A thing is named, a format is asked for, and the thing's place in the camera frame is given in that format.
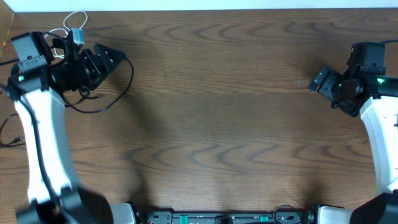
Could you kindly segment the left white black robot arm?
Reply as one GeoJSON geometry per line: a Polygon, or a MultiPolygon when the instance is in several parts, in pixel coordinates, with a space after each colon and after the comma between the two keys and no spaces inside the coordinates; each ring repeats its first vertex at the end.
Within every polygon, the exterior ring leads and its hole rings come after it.
{"type": "Polygon", "coordinates": [[[85,189],[76,173],[65,130],[66,91],[84,97],[127,59],[120,50],[96,44],[85,49],[81,29],[66,37],[43,32],[12,38],[18,59],[6,91],[24,129],[29,160],[29,207],[16,213],[18,223],[136,223],[130,203],[111,205],[85,189]]]}

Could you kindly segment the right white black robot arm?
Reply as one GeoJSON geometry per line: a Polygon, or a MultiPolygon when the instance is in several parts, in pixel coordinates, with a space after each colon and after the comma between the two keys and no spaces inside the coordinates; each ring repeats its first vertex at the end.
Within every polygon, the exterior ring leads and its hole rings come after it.
{"type": "Polygon", "coordinates": [[[318,205],[302,215],[302,223],[397,223],[397,78],[386,75],[387,43],[353,44],[344,73],[323,67],[308,86],[330,100],[331,108],[361,118],[372,151],[376,196],[354,210],[318,205]]]}

